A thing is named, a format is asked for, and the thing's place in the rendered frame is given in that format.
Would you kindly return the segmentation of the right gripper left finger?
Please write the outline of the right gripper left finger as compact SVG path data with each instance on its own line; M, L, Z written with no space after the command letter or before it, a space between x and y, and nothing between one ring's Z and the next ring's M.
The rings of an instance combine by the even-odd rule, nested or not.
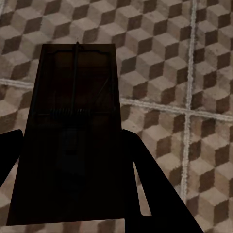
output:
M21 129L0 134L0 187L20 156L23 138Z

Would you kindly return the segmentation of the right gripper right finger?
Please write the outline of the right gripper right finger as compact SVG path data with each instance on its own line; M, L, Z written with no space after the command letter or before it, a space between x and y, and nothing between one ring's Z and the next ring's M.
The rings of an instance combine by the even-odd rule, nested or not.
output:
M152 216L141 214L135 163ZM141 138L122 130L125 233L204 233Z

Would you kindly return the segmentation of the mousetrap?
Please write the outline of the mousetrap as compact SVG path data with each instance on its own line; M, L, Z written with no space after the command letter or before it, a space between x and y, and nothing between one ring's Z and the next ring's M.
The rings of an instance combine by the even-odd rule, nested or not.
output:
M115 44L43 44L7 226L125 219Z

